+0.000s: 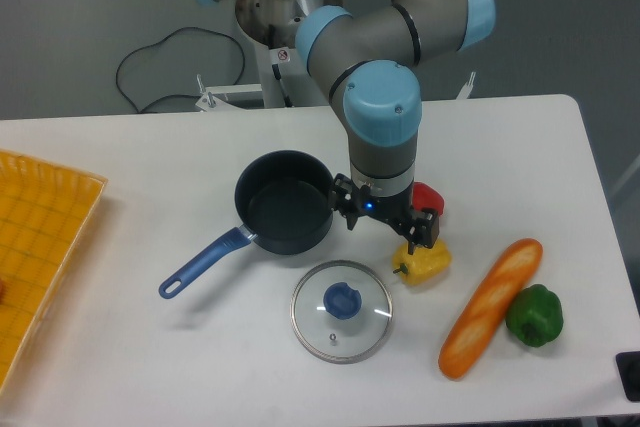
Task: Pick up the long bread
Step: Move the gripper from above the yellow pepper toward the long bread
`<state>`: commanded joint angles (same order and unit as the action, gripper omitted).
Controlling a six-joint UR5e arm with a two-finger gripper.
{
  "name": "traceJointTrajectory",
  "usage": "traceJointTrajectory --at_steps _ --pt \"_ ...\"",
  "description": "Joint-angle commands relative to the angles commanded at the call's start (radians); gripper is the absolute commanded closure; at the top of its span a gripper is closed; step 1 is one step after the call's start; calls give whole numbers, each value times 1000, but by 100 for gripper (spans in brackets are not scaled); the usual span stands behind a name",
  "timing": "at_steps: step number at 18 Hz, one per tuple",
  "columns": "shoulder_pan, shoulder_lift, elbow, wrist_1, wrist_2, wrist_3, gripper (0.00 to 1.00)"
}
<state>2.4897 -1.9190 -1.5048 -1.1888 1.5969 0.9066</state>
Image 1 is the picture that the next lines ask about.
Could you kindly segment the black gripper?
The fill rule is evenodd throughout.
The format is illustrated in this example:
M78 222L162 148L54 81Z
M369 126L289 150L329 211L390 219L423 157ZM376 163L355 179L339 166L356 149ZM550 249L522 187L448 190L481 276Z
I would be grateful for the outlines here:
M431 249L439 236L440 215L437 210L412 207L413 183L392 196L375 196L372 190L356 184L343 174L337 174L328 193L328 205L345 220L352 231L360 217L394 227L407 240L407 253L413 255L418 247Z

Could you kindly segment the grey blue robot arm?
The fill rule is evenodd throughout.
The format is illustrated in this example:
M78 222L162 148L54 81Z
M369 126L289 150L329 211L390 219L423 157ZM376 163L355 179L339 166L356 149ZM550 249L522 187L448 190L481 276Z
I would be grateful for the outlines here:
M279 43L279 27L291 29L302 66L346 131L351 172L335 178L330 207L349 226L368 216L410 247L432 247L438 213L413 201L422 117L413 69L487 38L495 0L389 0L362 17L328 0L257 1L267 42Z

